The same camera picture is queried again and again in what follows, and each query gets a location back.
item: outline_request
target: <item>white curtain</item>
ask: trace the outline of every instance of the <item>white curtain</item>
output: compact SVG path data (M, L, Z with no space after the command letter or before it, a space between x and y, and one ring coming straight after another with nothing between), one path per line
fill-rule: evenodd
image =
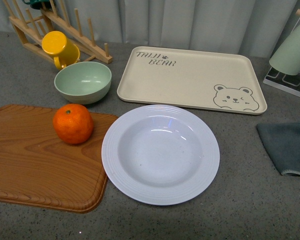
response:
M13 0L7 0L16 15ZM24 17L39 10L16 0ZM60 0L55 0L62 18ZM103 42L269 57L288 22L295 22L297 0L63 0L71 25ZM0 31L14 32L0 0Z

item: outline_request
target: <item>countertop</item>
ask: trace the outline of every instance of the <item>countertop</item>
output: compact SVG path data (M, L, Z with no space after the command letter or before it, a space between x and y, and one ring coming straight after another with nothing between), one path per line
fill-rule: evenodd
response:
M110 91L87 105L89 111L120 117L145 105L117 95L135 47L109 43ZM300 177L280 175L256 129L258 123L300 122L300 97L262 82L268 59L248 58L267 102L263 114L185 108L210 127L220 149L216 177L199 196L177 205L149 205L129 198L109 180L99 206L86 214L0 202L0 239L300 239ZM54 87L57 73L52 63L23 48L14 32L0 32L0 107L68 104Z

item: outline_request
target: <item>white bowl plate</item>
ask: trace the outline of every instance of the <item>white bowl plate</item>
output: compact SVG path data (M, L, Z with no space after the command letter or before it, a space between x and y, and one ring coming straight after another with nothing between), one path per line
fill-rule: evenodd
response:
M119 117L101 150L111 182L127 196L174 205L201 194L215 178L218 142L197 116L169 105L147 105Z

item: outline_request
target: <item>bear illustration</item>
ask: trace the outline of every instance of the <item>bear illustration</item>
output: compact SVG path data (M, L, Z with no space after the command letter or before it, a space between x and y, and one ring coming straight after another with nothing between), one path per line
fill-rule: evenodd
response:
M220 108L253 112L259 108L259 103L252 97L253 92L248 87L237 89L218 84L214 90L216 94L213 102Z

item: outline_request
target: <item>dish towel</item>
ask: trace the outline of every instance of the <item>dish towel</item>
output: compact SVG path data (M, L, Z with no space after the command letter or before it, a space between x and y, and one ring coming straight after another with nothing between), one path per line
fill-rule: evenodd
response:
M263 146L282 175L300 176L300 122L259 123Z

